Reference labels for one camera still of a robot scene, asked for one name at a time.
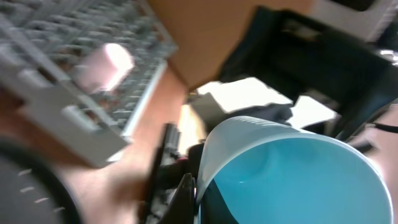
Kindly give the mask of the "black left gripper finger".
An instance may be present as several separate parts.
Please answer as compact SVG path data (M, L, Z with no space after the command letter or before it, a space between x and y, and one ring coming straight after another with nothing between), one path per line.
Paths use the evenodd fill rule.
M158 224L193 224L195 211L195 183L190 173L185 174Z

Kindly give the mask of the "light blue plastic cup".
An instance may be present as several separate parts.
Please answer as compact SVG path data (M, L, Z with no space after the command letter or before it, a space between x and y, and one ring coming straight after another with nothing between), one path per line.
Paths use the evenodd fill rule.
M197 178L197 223L392 224L387 186L337 139L248 116L208 135Z

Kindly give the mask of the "pink plastic cup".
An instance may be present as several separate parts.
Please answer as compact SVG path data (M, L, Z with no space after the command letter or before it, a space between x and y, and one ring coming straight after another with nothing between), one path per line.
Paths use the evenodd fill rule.
M84 58L74 82L86 93L112 91L134 68L134 57L127 48L103 44Z

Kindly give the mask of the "grey dishwasher rack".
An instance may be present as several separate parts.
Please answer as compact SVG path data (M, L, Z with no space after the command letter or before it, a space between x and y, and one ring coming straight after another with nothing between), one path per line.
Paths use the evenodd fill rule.
M127 48L134 68L112 91L75 82L103 44ZM146 1L2 1L1 86L23 114L93 167L121 158L177 45Z

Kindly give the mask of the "round black tray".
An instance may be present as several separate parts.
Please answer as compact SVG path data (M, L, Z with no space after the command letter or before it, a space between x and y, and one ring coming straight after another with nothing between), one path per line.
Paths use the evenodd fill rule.
M68 187L28 147L1 138L1 224L82 224Z

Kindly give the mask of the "black aluminium rail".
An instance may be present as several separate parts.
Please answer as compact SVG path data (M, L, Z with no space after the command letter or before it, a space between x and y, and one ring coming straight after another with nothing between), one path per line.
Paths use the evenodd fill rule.
M180 131L177 126L173 123L165 124L155 151L144 204L139 212L140 224L159 222L167 211L182 177L189 173L188 159L178 152L179 139Z

